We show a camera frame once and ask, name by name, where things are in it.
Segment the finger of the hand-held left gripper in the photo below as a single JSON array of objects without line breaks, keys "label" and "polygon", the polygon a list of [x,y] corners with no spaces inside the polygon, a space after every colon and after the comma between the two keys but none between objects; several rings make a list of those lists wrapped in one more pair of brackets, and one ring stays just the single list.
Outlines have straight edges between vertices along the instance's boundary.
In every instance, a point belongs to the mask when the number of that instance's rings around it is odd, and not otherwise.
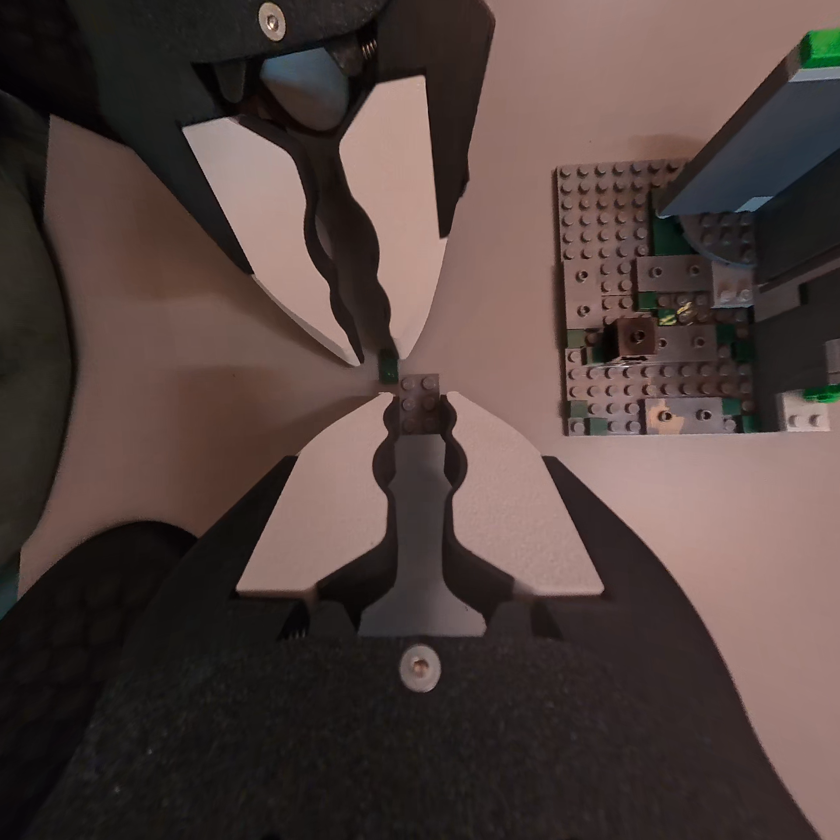
[{"label": "finger of the hand-held left gripper", "polygon": [[182,132],[250,275],[308,335],[359,366],[360,336],[317,230],[318,179],[298,138],[258,117],[214,119]]},{"label": "finger of the hand-held left gripper", "polygon": [[438,225],[423,75],[360,91],[328,138],[322,205],[339,294],[364,347],[405,361],[424,330],[447,247]]}]

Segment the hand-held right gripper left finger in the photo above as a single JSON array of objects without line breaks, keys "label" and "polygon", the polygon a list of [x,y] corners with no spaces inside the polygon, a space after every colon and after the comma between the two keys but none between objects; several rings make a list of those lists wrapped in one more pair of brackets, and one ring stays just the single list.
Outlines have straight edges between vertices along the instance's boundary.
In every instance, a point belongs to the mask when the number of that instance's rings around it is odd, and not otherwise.
[{"label": "hand-held right gripper left finger", "polygon": [[236,584],[243,597],[341,604],[355,628],[397,574],[399,412],[381,392],[300,451]]}]

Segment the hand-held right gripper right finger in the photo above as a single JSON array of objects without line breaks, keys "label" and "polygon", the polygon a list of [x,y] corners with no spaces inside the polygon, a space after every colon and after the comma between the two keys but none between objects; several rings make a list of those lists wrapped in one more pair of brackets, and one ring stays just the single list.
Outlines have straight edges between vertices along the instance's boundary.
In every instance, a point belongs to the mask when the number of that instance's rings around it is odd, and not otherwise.
[{"label": "hand-held right gripper right finger", "polygon": [[443,398],[443,576],[484,619],[508,602],[598,597],[605,585],[538,451],[459,392]]}]

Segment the small grey toy brick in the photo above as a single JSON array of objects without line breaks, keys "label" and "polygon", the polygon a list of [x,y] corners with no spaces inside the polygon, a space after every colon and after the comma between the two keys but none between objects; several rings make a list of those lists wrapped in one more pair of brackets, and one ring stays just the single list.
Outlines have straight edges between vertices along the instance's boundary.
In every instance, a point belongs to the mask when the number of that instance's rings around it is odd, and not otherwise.
[{"label": "small grey toy brick", "polygon": [[439,374],[404,374],[399,381],[396,395],[402,436],[439,433]]}]

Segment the grey desk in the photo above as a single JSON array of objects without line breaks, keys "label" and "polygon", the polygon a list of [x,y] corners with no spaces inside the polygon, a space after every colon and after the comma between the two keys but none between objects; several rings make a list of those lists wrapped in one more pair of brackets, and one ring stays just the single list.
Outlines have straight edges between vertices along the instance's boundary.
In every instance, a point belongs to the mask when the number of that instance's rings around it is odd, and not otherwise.
[{"label": "grey desk", "polygon": [[[69,23],[84,120],[119,140],[67,3],[44,15]],[[338,269],[327,134],[227,117],[298,138]],[[543,456],[604,594],[508,602],[482,635],[425,639],[363,637],[336,602],[237,594],[297,457],[224,491],[23,838],[817,838],[693,605],[558,459]]]}]

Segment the grey toy brick building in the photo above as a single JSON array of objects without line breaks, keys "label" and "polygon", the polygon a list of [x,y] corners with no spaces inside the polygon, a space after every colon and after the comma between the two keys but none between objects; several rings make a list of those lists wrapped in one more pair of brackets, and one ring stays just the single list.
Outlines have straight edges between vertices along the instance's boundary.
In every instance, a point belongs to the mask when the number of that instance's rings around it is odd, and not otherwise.
[{"label": "grey toy brick building", "polygon": [[691,159],[553,174],[563,432],[826,433],[839,399],[839,35]]}]

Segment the person's green pants leg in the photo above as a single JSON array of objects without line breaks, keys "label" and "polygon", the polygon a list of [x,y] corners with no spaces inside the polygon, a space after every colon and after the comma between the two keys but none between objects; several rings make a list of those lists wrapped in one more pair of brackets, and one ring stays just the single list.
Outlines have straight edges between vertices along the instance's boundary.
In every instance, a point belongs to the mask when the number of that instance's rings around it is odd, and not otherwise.
[{"label": "person's green pants leg", "polygon": [[17,571],[53,486],[74,364],[45,225],[49,121],[1,94],[1,563]]}]

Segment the black mesh chair seat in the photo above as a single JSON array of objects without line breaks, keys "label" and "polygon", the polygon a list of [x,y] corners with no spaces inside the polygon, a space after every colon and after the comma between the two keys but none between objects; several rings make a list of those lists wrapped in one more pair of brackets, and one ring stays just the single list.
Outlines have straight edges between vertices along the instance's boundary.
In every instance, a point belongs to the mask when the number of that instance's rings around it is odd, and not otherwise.
[{"label": "black mesh chair seat", "polygon": [[1,838],[20,838],[76,751],[126,640],[196,542],[138,521],[76,546],[1,623]]}]

